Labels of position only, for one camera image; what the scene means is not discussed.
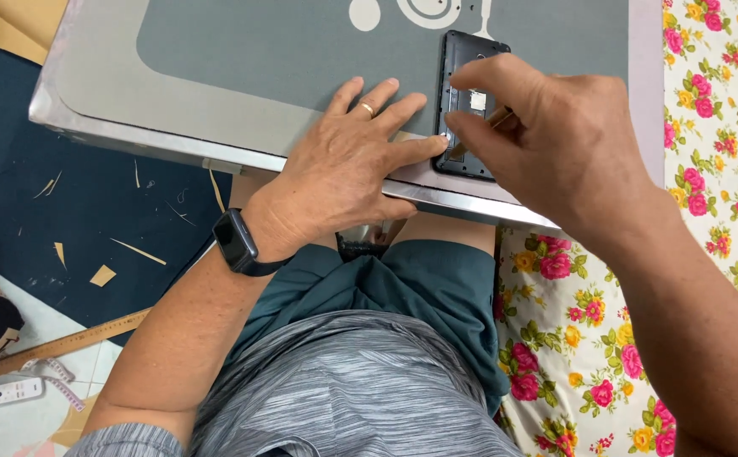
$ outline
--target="smartphone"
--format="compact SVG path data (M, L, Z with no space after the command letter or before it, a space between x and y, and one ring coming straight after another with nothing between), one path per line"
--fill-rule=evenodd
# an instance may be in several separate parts
M481 90L456 90L451 87L452 74L462 65L479 58L489 58L510 52L504 43L488 40L457 30L448 30L442 40L442 76L439 84L439 109L437 109L435 134L447 135L447 149L431 160L434 169L449 175L466 176L485 181L495 181L490 170L470 151L451 159L453 147L459 139L445 125L445 115L451 111L463 110L485 119L496 109L496 99L492 94Z

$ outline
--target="smartwatch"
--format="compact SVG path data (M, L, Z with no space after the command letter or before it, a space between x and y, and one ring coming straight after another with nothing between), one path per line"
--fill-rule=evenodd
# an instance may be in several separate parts
M253 277L271 275L293 259L291 256L289 259L269 264L257 262L259 249L253 242L242 215L236 209L229 209L222 214L214 225L214 238L222 251L225 262L234 273Z

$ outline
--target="hand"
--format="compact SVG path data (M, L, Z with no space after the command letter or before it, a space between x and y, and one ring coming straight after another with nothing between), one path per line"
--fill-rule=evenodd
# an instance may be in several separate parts
M324 234L417 212L413 203L384 196L383 179L399 167L443 153L447 140L388 142L427 101L423 94L409 94L380 112L399 87L394 78L385 80L348 111L363 89L363 78L347 81L290 152L284 170L252 196L242 215L259 246L260 261L285 259ZM363 103L378 113L374 119Z
M634 230L671 204L648 177L619 78L548 77L504 54L468 63L451 85L513 110L496 130L465 112L445 120L501 187L578 241Z

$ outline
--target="dark green shorts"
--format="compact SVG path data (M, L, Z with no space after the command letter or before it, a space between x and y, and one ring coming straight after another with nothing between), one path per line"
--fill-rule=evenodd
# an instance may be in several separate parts
M333 249L306 245L267 285L227 362L307 317L341 310L394 312L425 321L459 351L482 382L492 416L509 390L498 366L495 271L490 254L454 242L400 242L382 259L363 256L346 264Z

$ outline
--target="floral fabric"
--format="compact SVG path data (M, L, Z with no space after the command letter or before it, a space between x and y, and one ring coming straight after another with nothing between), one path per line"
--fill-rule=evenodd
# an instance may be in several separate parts
M738 290L738 0L665 0L665 176L690 232ZM620 283L577 243L499 233L498 415L529 457L672 455Z

